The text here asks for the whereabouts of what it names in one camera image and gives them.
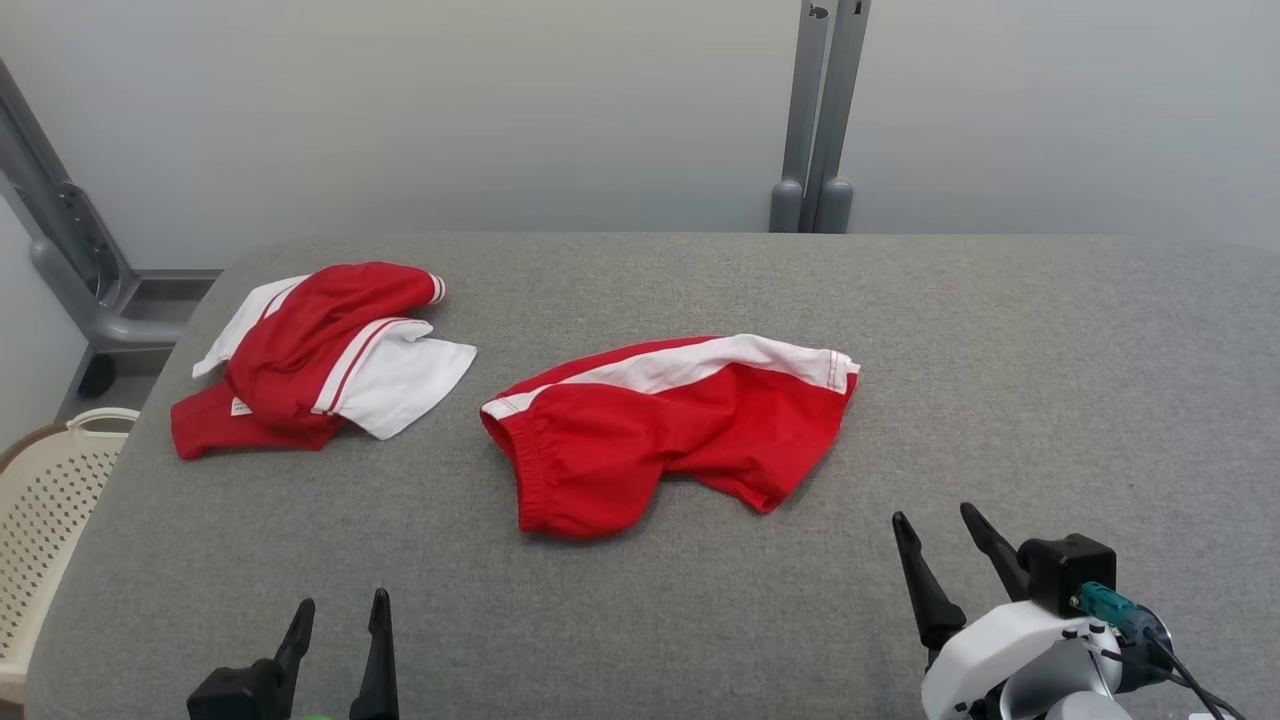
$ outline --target beige plastic basket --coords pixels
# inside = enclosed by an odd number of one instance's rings
[[[123,407],[90,410],[31,433],[0,456],[0,700],[23,703],[40,626],[129,437],[84,425],[137,418]]]

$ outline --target white sleeve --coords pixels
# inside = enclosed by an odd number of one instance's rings
[[[310,277],[298,275],[296,278],[285,278],[251,290],[248,297],[241,304],[239,310],[236,311],[232,322],[227,323],[221,334],[218,336],[212,347],[209,348],[209,354],[191,369],[191,377],[195,379],[206,375],[214,368],[230,360],[236,348],[239,347],[241,341],[248,334],[250,328],[256,325],[262,318],[279,310],[280,305],[284,304],[284,299],[293,292],[293,288],[302,284],[302,281]]]
[[[435,407],[466,374],[476,348],[428,338],[430,331],[406,322],[379,333],[351,364],[333,413],[387,439]]]

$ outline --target black cable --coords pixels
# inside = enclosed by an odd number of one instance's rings
[[[1155,673],[1155,674],[1160,675],[1161,679],[1169,680],[1170,683],[1174,683],[1175,685],[1180,685],[1180,687],[1184,687],[1187,689],[1192,689],[1190,684],[1187,680],[1181,679],[1176,673],[1170,673],[1169,670],[1165,670],[1164,667],[1157,667],[1155,665],[1151,665],[1148,662],[1143,662],[1140,660],[1134,660],[1132,657],[1125,657],[1123,655],[1120,655],[1119,652],[1111,652],[1110,650],[1101,651],[1101,655],[1102,655],[1102,657],[1106,657],[1107,660],[1115,660],[1116,662],[1124,662],[1125,665],[1133,665],[1134,667],[1140,667],[1143,670],[1147,670],[1149,673]],[[1221,707],[1222,710],[1225,710],[1228,712],[1228,715],[1230,715],[1231,717],[1235,717],[1235,720],[1244,720],[1244,716],[1240,715],[1240,712],[1236,708],[1231,707],[1231,703],[1226,702],[1225,700],[1217,697],[1216,694],[1213,694],[1213,693],[1211,693],[1208,691],[1204,691],[1204,694],[1207,694],[1208,698],[1211,701],[1213,701],[1213,705],[1216,705],[1216,706]]]
[[[1196,682],[1196,678],[1193,678],[1190,671],[1187,670],[1187,666],[1183,665],[1183,661],[1178,660],[1178,656],[1174,655],[1174,651],[1167,644],[1165,644],[1164,641],[1160,639],[1160,635],[1156,634],[1156,630],[1153,628],[1147,628],[1142,632],[1142,634],[1147,637],[1147,642],[1156,646],[1156,648],[1160,650],[1160,652],[1169,659],[1169,662],[1174,665],[1174,667],[1178,670],[1178,674],[1181,675],[1184,680],[1187,680],[1187,685],[1190,687],[1192,692],[1196,693],[1196,696],[1201,698],[1201,702],[1204,703],[1204,707],[1208,708],[1208,712],[1210,715],[1213,716],[1213,720],[1224,720],[1222,711],[1220,711],[1217,706],[1213,705],[1213,701],[1208,698],[1208,693],[1204,692],[1204,688],[1202,688],[1201,684]]]

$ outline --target folded garment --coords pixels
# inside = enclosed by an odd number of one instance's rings
[[[435,275],[390,263],[335,265],[252,291],[193,368],[200,377],[229,360],[223,382],[170,413],[178,455],[319,450],[346,419],[379,439],[396,436],[475,359],[472,346],[428,338],[430,323],[394,316],[443,297]]]
[[[623,347],[512,386],[480,418],[516,474],[520,529],[631,527],[663,473],[764,514],[835,442],[859,366],[753,334]]]

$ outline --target basket handle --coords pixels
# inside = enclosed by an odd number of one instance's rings
[[[73,434],[83,437],[119,437],[119,433],[99,433],[84,429],[84,424],[96,420],[128,420],[136,423],[138,420],[138,411],[129,410],[128,407],[95,407],[67,420],[67,429]]]

